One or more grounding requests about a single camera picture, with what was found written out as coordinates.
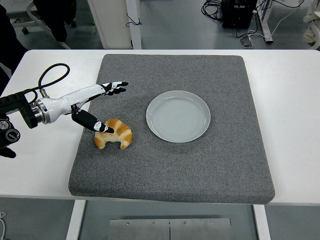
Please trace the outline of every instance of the table leg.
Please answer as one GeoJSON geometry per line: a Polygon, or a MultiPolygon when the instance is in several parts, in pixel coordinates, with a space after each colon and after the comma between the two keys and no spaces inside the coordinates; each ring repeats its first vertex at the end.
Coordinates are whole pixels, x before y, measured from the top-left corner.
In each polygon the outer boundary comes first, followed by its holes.
{"type": "Polygon", "coordinates": [[[259,240],[271,240],[269,226],[264,205],[252,205],[254,211],[256,231],[259,240]]]}
{"type": "Polygon", "coordinates": [[[270,44],[273,42],[270,30],[269,30],[269,26],[268,26],[268,18],[270,16],[271,8],[272,8],[271,4],[272,4],[272,0],[267,0],[265,6],[263,6],[263,10],[261,8],[258,11],[261,29],[262,29],[263,35],[265,36],[264,40],[267,44],[270,44]]]}
{"type": "Polygon", "coordinates": [[[86,200],[75,200],[66,240],[78,240],[85,211],[86,200]]]}
{"type": "MultiPolygon", "coordinates": [[[[140,21],[138,14],[140,0],[126,0],[125,2],[128,16],[138,24],[140,21]]],[[[140,25],[130,23],[130,33],[133,49],[142,49],[140,25]]]]}

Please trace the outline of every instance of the black knob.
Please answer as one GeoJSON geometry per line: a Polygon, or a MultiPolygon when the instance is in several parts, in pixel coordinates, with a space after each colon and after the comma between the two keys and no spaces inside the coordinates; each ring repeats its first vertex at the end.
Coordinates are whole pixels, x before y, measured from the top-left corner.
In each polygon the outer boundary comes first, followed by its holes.
{"type": "Polygon", "coordinates": [[[20,139],[20,132],[16,129],[9,129],[5,133],[5,138],[12,143],[15,143],[20,139]]]}

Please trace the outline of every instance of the white plate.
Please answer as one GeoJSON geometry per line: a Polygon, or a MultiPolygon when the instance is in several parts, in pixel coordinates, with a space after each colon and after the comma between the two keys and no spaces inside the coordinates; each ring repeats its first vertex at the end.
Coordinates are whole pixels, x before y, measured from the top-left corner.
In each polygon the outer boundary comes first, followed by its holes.
{"type": "Polygon", "coordinates": [[[146,110],[146,122],[159,138],[186,143],[200,137],[210,123],[210,110],[188,91],[167,91],[153,99],[146,110]]]}

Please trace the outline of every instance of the gray felt mat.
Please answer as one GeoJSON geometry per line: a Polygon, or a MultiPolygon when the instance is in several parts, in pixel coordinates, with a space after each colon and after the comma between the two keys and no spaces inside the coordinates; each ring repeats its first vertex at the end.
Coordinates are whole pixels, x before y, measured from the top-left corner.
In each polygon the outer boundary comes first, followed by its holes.
{"type": "Polygon", "coordinates": [[[174,202],[266,204],[275,196],[248,76],[240,56],[106,55],[97,83],[129,82],[127,91],[94,99],[89,112],[132,129],[126,149],[94,144],[83,131],[70,174],[74,196],[174,202]],[[196,140],[171,143],[149,129],[146,110],[172,90],[194,93],[211,122],[196,140]]]}

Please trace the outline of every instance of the person's leg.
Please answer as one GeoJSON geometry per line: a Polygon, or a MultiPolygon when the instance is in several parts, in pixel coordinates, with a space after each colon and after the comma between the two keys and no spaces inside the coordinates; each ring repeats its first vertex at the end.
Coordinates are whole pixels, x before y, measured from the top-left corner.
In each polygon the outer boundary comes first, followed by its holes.
{"type": "Polygon", "coordinates": [[[0,66],[0,95],[4,92],[10,78],[0,66]]]}
{"type": "Polygon", "coordinates": [[[6,9],[0,5],[0,62],[11,69],[13,74],[28,50],[17,39],[15,29],[6,12],[6,9]]]}

